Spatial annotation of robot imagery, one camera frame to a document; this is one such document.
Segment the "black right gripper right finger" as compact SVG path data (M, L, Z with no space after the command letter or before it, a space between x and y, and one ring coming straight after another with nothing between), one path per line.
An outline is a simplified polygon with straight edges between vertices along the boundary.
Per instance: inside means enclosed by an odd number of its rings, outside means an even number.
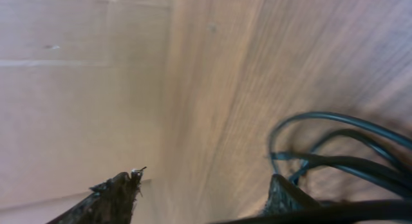
M318 208L321 204L280 174L273 174L268 190L268 199L261 216Z

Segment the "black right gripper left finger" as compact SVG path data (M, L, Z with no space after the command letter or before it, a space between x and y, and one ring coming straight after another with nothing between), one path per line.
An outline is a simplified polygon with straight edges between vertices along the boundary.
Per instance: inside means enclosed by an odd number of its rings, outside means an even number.
M144 169L121 172L94 185L91 194L47 224L130 224Z

